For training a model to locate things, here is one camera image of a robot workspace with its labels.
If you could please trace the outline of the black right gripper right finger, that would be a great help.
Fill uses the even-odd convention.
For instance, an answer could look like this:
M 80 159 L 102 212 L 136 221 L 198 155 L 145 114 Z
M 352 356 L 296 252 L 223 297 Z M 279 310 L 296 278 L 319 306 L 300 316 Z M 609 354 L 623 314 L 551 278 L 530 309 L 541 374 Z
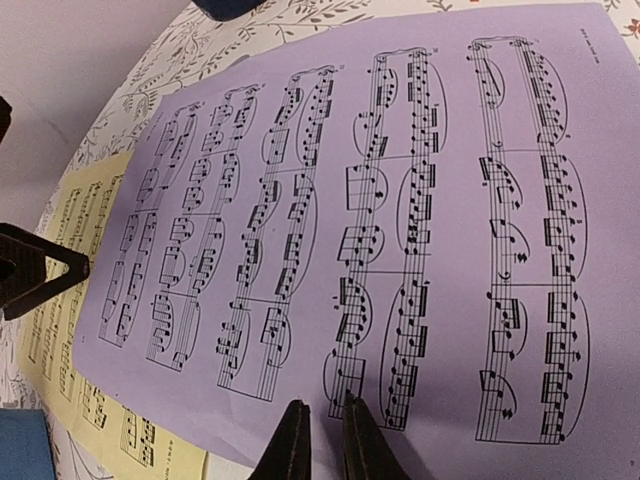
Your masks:
M 345 396 L 342 448 L 346 479 L 410 479 L 366 402 L 351 392 Z

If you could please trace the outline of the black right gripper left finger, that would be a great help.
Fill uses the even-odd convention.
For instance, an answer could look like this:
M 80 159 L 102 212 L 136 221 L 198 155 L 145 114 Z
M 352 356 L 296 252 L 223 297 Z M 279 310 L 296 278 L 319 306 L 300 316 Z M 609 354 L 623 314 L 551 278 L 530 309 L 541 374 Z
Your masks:
M 252 478 L 311 478 L 310 407 L 302 400 L 292 400 L 288 404 L 252 473 Z

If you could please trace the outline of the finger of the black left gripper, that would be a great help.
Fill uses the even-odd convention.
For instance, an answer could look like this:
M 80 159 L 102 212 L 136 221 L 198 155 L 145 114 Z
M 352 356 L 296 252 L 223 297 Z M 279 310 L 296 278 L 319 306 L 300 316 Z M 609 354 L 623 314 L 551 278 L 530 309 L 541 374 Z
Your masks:
M 67 271 L 48 280 L 47 259 L 61 262 Z M 1 224 L 1 312 L 5 320 L 21 317 L 89 275 L 87 255 L 18 226 Z

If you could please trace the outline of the purple sheet music page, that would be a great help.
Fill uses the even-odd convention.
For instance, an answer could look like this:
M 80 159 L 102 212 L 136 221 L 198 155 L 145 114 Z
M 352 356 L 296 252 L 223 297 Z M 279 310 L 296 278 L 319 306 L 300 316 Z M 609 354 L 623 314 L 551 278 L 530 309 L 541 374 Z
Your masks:
M 365 20 L 165 97 L 73 359 L 247 466 L 346 398 L 415 479 L 639 475 L 639 71 L 596 3 Z

